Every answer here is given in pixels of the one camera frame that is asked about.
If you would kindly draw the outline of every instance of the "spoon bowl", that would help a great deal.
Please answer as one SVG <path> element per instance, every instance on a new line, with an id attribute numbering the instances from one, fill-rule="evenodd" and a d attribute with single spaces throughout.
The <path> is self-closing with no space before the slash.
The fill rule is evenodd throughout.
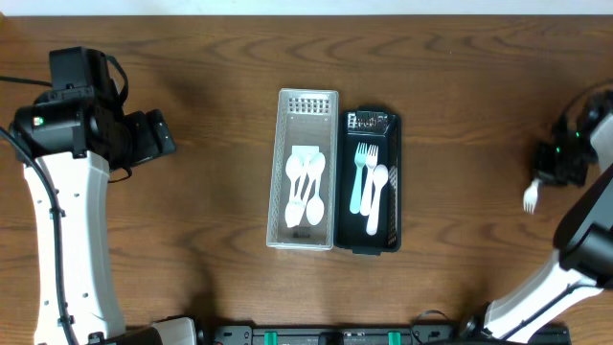
<path id="1" fill-rule="evenodd" d="M 308 179 L 311 181 L 316 181 L 315 184 L 315 195 L 311 200 L 308 201 L 308 205 L 306 206 L 306 219 L 311 225 L 317 225 L 324 217 L 324 212 L 326 208 L 324 206 L 324 201 L 321 197 L 319 197 L 319 187 L 320 181 L 322 178 L 322 173 L 324 172 L 324 168 L 326 167 L 326 156 L 323 153 L 317 153 L 313 160 L 311 161 L 311 166 L 308 171 Z"/>

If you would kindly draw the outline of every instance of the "wooden table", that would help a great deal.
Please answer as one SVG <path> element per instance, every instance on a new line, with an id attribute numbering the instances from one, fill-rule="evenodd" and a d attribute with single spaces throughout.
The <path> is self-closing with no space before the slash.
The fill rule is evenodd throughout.
<path id="1" fill-rule="evenodd" d="M 49 80 L 50 50 L 117 57 L 127 112 L 160 108 L 176 154 L 108 191 L 115 289 L 126 322 L 191 312 L 212 324 L 404 324 L 453 318 L 510 292 L 547 259 L 584 190 L 523 213 L 534 143 L 583 87 L 611 77 L 610 17 L 8 18 L 0 75 Z M 340 92 L 403 119 L 403 243 L 363 257 L 265 246 L 278 92 Z M 38 86 L 0 84 L 0 124 Z M 32 343 L 34 212 L 0 146 L 0 343 Z M 598 173 L 592 168 L 590 182 Z M 577 344 L 613 341 L 605 293 L 560 316 Z"/>

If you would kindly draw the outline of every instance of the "plastic utensil tray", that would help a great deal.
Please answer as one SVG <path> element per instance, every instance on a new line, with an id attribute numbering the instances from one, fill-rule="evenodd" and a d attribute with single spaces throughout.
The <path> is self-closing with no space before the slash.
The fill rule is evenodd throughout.
<path id="1" fill-rule="evenodd" d="M 277 110 L 277 132 L 273 157 L 266 244 L 285 249 L 330 250 L 333 247 L 335 181 L 338 135 L 338 92 L 282 89 Z M 288 228 L 284 211 L 289 201 L 290 180 L 285 163 L 297 146 L 315 146 L 326 157 L 319 196 L 324 201 L 322 220 L 311 225 L 302 217 Z"/>

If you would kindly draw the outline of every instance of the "spoon handle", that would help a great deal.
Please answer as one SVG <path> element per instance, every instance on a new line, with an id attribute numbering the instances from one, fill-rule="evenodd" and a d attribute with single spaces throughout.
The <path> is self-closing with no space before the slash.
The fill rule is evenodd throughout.
<path id="1" fill-rule="evenodd" d="M 369 235 L 376 234 L 376 228 L 379 225 L 379 201 L 381 200 L 381 187 L 375 186 L 375 197 L 373 198 L 373 206 L 371 214 L 368 216 L 366 223 L 366 233 Z"/>
<path id="2" fill-rule="evenodd" d="M 294 191 L 296 190 L 296 179 L 291 180 L 291 188 L 289 189 L 289 201 L 294 198 Z"/>
<path id="3" fill-rule="evenodd" d="M 308 200 L 308 195 L 310 194 L 310 188 L 313 186 L 313 179 L 310 178 L 310 176 L 308 177 L 308 185 L 306 185 L 306 192 L 305 195 L 303 196 L 303 207 L 307 205 L 307 200 Z"/>

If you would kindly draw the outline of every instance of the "black cable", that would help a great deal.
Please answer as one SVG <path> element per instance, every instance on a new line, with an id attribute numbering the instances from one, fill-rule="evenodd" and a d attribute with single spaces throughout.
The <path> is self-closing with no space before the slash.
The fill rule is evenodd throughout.
<path id="1" fill-rule="evenodd" d="M 539 309 L 532 316 L 530 316 L 526 320 L 523 320 L 522 322 L 520 322 L 519 325 L 515 326 L 515 328 L 513 328 L 508 333 L 506 333 L 505 336 L 503 336 L 501 339 L 502 340 L 508 340 L 514 334 L 519 332 L 521 329 L 523 329 L 524 327 L 526 327 L 526 326 L 530 325 L 531 323 L 533 323 L 538 317 L 540 317 L 543 313 L 545 313 L 545 311 L 548 311 L 549 309 L 551 309 L 556 303 L 561 301 L 564 297 L 566 297 L 569 294 L 575 292 L 575 290 L 578 289 L 578 288 L 596 288 L 596 287 L 594 287 L 594 286 L 587 286 L 587 285 L 575 285 L 575 286 L 567 287 L 556 298 L 551 300 L 548 304 L 546 304 L 543 308 Z"/>
<path id="2" fill-rule="evenodd" d="M 59 322 L 61 323 L 61 327 L 64 330 L 64 334 L 66 335 L 66 341 L 69 345 L 79 345 L 75 335 L 73 333 L 73 328 L 71 326 L 70 314 L 68 314 L 68 309 L 66 306 L 66 294 L 64 292 L 64 265 L 62 262 L 62 254 L 61 254 L 61 217 L 62 211 L 59 208 L 59 203 L 57 202 L 56 191 L 54 191 L 51 186 L 51 182 L 40 168 L 38 164 L 32 159 L 32 157 L 19 145 L 19 143 L 12 137 L 4 128 L 0 127 L 0 136 L 6 139 L 15 150 L 24 158 L 26 163 L 34 169 L 38 178 L 40 178 L 40 182 L 42 182 L 45 191 L 47 192 L 47 196 L 49 197 L 49 201 L 51 203 L 51 208 L 49 209 L 49 213 L 51 214 L 51 218 L 54 223 L 54 245 L 55 245 L 55 254 L 56 254 L 56 294 L 57 294 L 57 308 L 59 310 Z"/>
<path id="3" fill-rule="evenodd" d="M 584 88 L 568 104 L 566 104 L 566 106 L 564 106 L 564 109 L 562 109 L 562 112 L 560 113 L 560 118 L 565 117 L 566 113 L 573 107 L 573 105 L 575 105 L 575 103 L 577 103 L 588 92 L 592 92 L 592 91 L 594 91 L 594 89 L 597 89 L 599 87 L 603 87 L 603 86 L 611 84 L 611 83 L 613 83 L 613 79 L 607 79 L 607 80 L 603 80 L 603 81 L 597 82 L 597 83 L 595 83 L 595 84 L 593 84 L 591 86 L 588 86 L 588 87 Z"/>
<path id="4" fill-rule="evenodd" d="M 22 79 L 22 78 L 0 76 L 0 81 L 27 83 L 27 84 L 30 84 L 30 85 L 41 85 L 41 86 L 52 87 L 50 82 L 42 81 L 42 80 L 27 80 L 27 79 Z"/>

